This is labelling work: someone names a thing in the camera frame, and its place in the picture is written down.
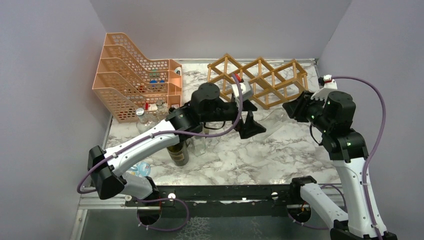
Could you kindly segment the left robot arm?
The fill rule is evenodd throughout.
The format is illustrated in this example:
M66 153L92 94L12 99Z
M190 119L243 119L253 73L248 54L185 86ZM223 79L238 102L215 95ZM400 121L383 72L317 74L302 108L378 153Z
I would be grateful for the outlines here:
M99 146L89 151L88 175L101 200L118 194L138 198L144 205L157 200L155 183L150 177L136 177L127 171L152 154L183 143L190 137L205 137L203 125L209 122L231 122L227 132L235 130L241 139L266 132L254 120L257 110L249 98L252 87L237 81L232 85L233 99L224 102L220 89L213 83L203 83L191 94L190 101L173 110L156 126L137 137L106 150Z

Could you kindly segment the clear square glass bottle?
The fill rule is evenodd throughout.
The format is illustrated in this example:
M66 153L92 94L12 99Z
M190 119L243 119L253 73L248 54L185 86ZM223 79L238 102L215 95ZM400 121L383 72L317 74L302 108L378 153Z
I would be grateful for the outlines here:
M206 138L204 136L193 136L191 143L192 151L196 157L206 153Z

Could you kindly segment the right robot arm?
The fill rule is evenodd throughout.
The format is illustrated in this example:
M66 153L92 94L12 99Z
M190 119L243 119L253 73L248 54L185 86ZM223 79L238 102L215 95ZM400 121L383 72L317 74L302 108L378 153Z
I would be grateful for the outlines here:
M325 222L332 240L395 240L375 207L369 173L364 169L369 156L365 139L355 131L353 122L356 104L350 94L332 91L326 100L312 99L304 91L293 101L283 103L289 118L310 123L321 132L322 146L329 154L339 175L346 209L341 209L321 189L311 176L292 179L289 199L300 204L308 203Z

